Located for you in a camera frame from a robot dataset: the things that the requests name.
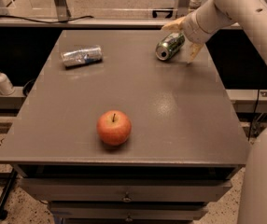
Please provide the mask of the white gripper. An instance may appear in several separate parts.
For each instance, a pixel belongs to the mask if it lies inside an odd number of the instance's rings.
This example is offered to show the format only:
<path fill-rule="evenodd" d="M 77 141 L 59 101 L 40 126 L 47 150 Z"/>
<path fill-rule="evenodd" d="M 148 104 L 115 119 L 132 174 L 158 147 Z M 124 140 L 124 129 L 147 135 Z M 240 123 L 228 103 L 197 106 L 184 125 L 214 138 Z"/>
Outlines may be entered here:
<path fill-rule="evenodd" d="M 191 63 L 201 49 L 216 33 L 215 12 L 195 10 L 186 18 L 180 17 L 163 25 L 163 31 L 181 32 L 183 31 L 189 40 L 187 45 L 187 62 Z"/>

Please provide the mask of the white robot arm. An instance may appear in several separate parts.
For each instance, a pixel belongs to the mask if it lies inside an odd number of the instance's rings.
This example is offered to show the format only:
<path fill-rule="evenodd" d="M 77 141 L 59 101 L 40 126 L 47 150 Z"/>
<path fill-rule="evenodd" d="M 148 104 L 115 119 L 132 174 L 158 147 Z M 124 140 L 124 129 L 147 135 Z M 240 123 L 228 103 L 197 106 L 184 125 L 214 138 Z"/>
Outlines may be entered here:
<path fill-rule="evenodd" d="M 208 0 L 162 28 L 181 31 L 190 42 L 203 44 L 219 29 L 236 22 L 267 64 L 265 0 Z M 247 157 L 237 224 L 267 224 L 267 128 L 257 137 Z"/>

